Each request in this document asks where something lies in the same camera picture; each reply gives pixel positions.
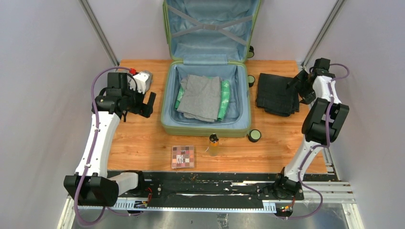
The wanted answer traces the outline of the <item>black cloth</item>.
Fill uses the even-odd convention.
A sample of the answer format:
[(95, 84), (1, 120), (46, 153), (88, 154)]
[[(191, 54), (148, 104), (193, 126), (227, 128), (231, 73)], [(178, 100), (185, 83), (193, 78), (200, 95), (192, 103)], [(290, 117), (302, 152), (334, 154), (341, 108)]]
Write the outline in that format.
[(299, 98), (295, 88), (288, 87), (293, 79), (261, 73), (257, 84), (256, 107), (265, 112), (288, 117), (299, 112)]

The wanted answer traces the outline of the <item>grey cloth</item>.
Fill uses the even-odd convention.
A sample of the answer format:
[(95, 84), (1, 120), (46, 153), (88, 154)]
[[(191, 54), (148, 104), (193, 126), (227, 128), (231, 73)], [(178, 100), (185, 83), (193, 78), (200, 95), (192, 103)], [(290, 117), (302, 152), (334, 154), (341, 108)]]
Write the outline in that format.
[(189, 74), (181, 80), (183, 94), (176, 110), (186, 118), (214, 122), (218, 118), (221, 102), (220, 77)]

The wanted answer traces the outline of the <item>eyeshadow palette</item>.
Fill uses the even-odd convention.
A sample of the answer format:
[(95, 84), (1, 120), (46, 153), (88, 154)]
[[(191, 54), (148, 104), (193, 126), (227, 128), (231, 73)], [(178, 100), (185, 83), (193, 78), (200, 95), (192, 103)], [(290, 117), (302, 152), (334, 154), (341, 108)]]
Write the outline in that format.
[(194, 146), (173, 146), (171, 149), (171, 168), (194, 168), (195, 167)]

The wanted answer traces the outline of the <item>green white patterned cloth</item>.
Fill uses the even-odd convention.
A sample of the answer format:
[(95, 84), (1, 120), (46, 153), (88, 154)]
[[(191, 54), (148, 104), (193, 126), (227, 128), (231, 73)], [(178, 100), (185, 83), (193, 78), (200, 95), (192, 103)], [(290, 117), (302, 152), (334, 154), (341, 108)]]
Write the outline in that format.
[[(223, 80), (223, 79), (221, 79), (221, 80), (222, 80), (222, 82), (221, 82), (221, 102), (220, 102), (218, 118), (216, 119), (216, 121), (221, 121), (225, 118), (226, 110), (229, 105), (230, 97), (231, 97), (230, 82), (228, 80)], [(182, 94), (183, 94), (183, 89), (181, 89), (181, 86), (180, 86), (179, 92), (178, 92), (178, 95), (177, 95), (177, 98), (176, 98), (175, 104), (174, 104), (175, 110), (176, 110), (177, 106), (179, 105)]]

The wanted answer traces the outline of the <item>amber bottle black cap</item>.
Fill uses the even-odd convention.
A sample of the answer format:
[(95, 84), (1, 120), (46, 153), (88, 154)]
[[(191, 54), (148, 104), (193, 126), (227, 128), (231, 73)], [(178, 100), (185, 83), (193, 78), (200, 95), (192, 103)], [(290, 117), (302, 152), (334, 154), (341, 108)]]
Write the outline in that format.
[(211, 134), (209, 136), (209, 147), (208, 147), (210, 156), (217, 156), (219, 152), (219, 137), (217, 134)]

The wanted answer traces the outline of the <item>green suitcase blue lining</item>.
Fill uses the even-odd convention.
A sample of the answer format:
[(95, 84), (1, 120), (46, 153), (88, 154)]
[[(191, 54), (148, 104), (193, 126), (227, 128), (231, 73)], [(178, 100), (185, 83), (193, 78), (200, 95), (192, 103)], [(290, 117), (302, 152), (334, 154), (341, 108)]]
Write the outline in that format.
[[(166, 0), (163, 16), (172, 58), (161, 109), (167, 134), (244, 137), (251, 127), (245, 66), (261, 6), (259, 0)], [(213, 123), (185, 118), (174, 109), (181, 80), (189, 74), (230, 82), (225, 118)]]

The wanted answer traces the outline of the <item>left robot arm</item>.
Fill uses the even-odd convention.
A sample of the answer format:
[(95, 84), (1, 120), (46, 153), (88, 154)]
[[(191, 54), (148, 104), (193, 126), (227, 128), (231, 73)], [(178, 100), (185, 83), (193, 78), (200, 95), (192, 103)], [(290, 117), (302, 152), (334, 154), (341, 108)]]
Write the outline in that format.
[(82, 159), (73, 175), (64, 178), (64, 188), (78, 206), (112, 207), (120, 195), (141, 197), (148, 191), (141, 171), (127, 170), (108, 177), (107, 164), (114, 134), (129, 113), (149, 118), (156, 94), (150, 89), (149, 71), (109, 72), (107, 86), (93, 96), (92, 129)]

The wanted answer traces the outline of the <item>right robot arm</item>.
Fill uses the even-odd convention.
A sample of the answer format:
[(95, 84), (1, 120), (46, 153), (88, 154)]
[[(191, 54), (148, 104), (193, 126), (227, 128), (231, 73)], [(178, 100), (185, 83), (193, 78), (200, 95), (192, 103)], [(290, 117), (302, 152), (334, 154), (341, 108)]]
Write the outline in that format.
[(338, 98), (337, 77), (330, 72), (329, 59), (318, 58), (309, 71), (300, 71), (288, 84), (301, 97), (301, 103), (310, 104), (301, 132), (303, 139), (291, 162), (277, 174), (270, 191), (278, 199), (294, 197), (302, 187), (304, 175), (322, 148), (334, 142), (349, 113), (349, 106)]

